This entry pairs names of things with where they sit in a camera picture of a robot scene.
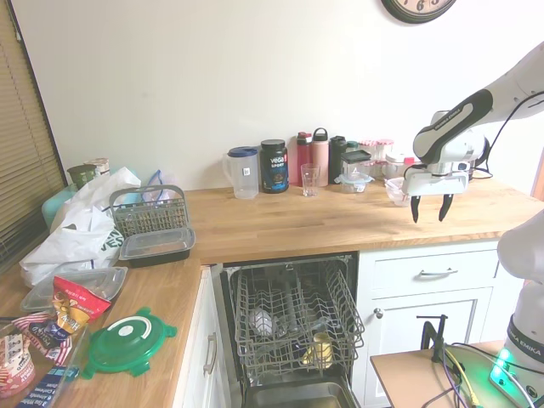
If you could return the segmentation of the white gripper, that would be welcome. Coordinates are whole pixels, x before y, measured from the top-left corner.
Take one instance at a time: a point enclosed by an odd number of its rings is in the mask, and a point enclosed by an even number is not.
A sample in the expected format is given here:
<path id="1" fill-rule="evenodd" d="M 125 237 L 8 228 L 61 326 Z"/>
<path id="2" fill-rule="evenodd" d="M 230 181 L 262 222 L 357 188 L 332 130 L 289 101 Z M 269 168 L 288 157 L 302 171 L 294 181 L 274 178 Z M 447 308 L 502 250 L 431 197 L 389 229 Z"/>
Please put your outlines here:
<path id="1" fill-rule="evenodd" d="M 468 173 L 453 172 L 449 175 L 432 175 L 426 168 L 410 167 L 405 171 L 402 191 L 411 198 L 411 215 L 415 223 L 419 219 L 421 196 L 443 196 L 439 210 L 439 221 L 442 222 L 450 210 L 454 194 L 463 193 L 468 187 Z"/>

